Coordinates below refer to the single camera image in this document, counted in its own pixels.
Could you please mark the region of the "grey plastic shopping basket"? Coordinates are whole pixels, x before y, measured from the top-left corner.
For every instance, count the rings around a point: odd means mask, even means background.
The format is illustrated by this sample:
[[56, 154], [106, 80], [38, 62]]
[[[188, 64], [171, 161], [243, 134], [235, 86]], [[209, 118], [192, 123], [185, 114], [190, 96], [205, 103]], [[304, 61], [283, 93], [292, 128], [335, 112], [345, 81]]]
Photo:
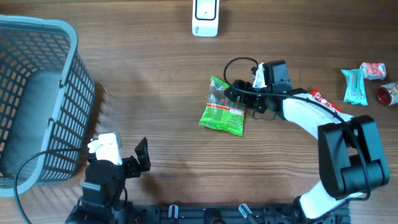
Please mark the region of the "grey plastic shopping basket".
[[1, 16], [2, 197], [75, 174], [94, 99], [70, 24]]

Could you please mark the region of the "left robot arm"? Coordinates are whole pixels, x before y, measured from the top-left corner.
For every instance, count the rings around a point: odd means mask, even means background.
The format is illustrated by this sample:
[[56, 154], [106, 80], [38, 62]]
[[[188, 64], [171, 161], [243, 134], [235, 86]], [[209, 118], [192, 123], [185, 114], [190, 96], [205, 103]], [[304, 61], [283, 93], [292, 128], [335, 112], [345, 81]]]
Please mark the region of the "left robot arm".
[[140, 177], [150, 170], [147, 139], [134, 149], [136, 156], [122, 159], [120, 165], [94, 159], [85, 171], [83, 195], [78, 199], [66, 223], [142, 223], [127, 200], [126, 180]]

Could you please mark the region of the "Haribo gummy candy bag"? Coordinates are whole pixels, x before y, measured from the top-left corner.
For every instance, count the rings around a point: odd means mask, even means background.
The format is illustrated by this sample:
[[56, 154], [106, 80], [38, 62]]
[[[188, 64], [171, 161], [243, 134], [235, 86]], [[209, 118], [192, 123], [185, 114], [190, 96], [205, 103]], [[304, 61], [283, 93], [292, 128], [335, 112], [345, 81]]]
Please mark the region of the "Haribo gummy candy bag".
[[245, 106], [230, 101], [224, 95], [227, 87], [228, 85], [219, 78], [211, 77], [210, 92], [199, 125], [242, 136]]

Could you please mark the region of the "green lidded jar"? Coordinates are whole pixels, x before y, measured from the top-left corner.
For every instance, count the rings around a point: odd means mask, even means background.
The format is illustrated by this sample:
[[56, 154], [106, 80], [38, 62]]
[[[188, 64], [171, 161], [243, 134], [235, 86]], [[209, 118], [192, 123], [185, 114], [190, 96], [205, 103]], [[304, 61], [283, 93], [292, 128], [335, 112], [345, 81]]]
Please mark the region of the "green lidded jar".
[[397, 82], [388, 83], [377, 89], [377, 97], [384, 106], [397, 104]]

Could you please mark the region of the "small red juice box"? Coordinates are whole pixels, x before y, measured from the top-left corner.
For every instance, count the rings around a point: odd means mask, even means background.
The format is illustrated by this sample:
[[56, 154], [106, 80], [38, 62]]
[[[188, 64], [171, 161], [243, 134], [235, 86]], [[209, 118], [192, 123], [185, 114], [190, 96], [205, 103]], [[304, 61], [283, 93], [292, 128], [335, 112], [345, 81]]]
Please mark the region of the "small red juice box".
[[383, 63], [363, 62], [360, 66], [367, 80], [383, 80], [386, 78], [386, 67]]

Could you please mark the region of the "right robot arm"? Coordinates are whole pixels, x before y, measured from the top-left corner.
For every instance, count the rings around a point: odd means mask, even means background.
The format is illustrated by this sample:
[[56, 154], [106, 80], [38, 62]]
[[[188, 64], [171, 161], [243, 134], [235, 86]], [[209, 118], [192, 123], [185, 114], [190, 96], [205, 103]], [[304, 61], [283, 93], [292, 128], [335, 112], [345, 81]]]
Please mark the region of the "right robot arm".
[[287, 216], [292, 223], [316, 223], [351, 201], [365, 201], [389, 183], [386, 156], [375, 120], [333, 110], [302, 88], [293, 88], [285, 61], [256, 62], [252, 83], [228, 82], [230, 101], [255, 112], [270, 110], [299, 125], [318, 141], [320, 181], [298, 196]]

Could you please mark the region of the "red Nescafe coffee stick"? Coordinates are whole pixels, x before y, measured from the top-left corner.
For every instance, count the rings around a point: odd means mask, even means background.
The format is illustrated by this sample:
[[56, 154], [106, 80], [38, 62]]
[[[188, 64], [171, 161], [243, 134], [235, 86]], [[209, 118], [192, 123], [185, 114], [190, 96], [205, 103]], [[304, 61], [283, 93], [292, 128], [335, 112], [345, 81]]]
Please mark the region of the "red Nescafe coffee stick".
[[313, 89], [310, 92], [310, 94], [315, 99], [315, 101], [317, 101], [317, 102], [319, 102], [319, 104], [327, 107], [329, 110], [331, 110], [333, 112], [342, 113], [342, 110], [339, 107], [337, 107], [335, 104], [333, 104], [332, 102], [330, 102], [326, 98], [324, 98], [323, 95], [320, 93], [320, 91], [317, 88]]

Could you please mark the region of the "teal tissue packet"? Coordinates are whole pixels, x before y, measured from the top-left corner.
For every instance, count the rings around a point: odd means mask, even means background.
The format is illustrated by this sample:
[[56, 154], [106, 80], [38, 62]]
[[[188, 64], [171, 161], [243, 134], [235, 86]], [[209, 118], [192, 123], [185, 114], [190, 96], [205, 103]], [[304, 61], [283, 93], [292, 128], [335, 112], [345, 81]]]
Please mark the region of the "teal tissue packet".
[[364, 87], [363, 71], [360, 69], [341, 70], [346, 78], [346, 91], [344, 102], [352, 105], [367, 106], [366, 91]]

